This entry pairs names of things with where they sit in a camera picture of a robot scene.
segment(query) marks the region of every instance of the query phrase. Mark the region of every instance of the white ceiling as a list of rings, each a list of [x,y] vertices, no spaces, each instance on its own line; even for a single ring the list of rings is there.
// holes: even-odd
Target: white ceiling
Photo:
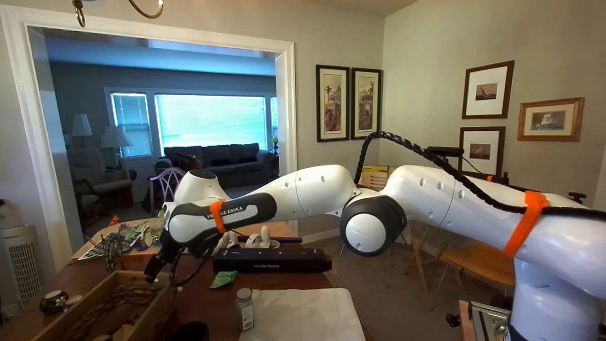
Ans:
[[[304,0],[386,18],[414,0]],[[274,58],[225,48],[43,31],[51,61],[130,69],[274,76]]]

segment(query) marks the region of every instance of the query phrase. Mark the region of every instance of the white robotic arm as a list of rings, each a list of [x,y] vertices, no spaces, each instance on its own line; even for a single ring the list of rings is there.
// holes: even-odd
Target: white robotic arm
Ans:
[[[145,270],[149,281],[164,264],[178,262],[181,249],[204,258],[221,232],[253,222],[335,215],[342,241],[361,256],[375,256],[407,220],[503,249],[524,215],[522,192],[431,167],[399,167],[382,192],[357,190],[342,167],[312,167],[238,200],[229,200],[212,177],[191,177],[176,192],[162,251]],[[564,198],[547,202],[573,215],[541,217],[515,255],[509,340],[596,340],[606,300],[606,220]]]

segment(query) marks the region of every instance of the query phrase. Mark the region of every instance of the couch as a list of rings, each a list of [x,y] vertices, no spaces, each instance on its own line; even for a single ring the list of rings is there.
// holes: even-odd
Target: couch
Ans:
[[[223,188],[261,186],[274,179],[274,156],[259,145],[172,147],[164,148],[164,158],[183,171],[214,173]]]

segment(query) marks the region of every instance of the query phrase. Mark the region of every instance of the picture frame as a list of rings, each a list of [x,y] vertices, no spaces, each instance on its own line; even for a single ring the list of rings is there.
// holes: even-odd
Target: picture frame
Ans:
[[[507,118],[515,61],[467,69],[462,101],[464,120]]]
[[[505,128],[462,128],[458,171],[475,177],[500,177]]]
[[[577,143],[583,124],[583,97],[522,103],[517,141]]]
[[[318,143],[348,141],[348,69],[316,65]]]
[[[352,141],[380,130],[380,71],[352,69]]]

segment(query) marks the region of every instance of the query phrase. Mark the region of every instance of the living room window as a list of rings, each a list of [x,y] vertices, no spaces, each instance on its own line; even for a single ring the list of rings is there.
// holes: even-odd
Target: living room window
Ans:
[[[151,126],[145,94],[109,94],[113,124],[126,135],[123,158],[151,156]]]
[[[257,143],[267,150],[265,97],[155,95],[159,148]]]
[[[159,156],[166,147],[250,145],[272,150],[276,97],[161,95],[111,92],[111,120],[126,135],[123,158]]]

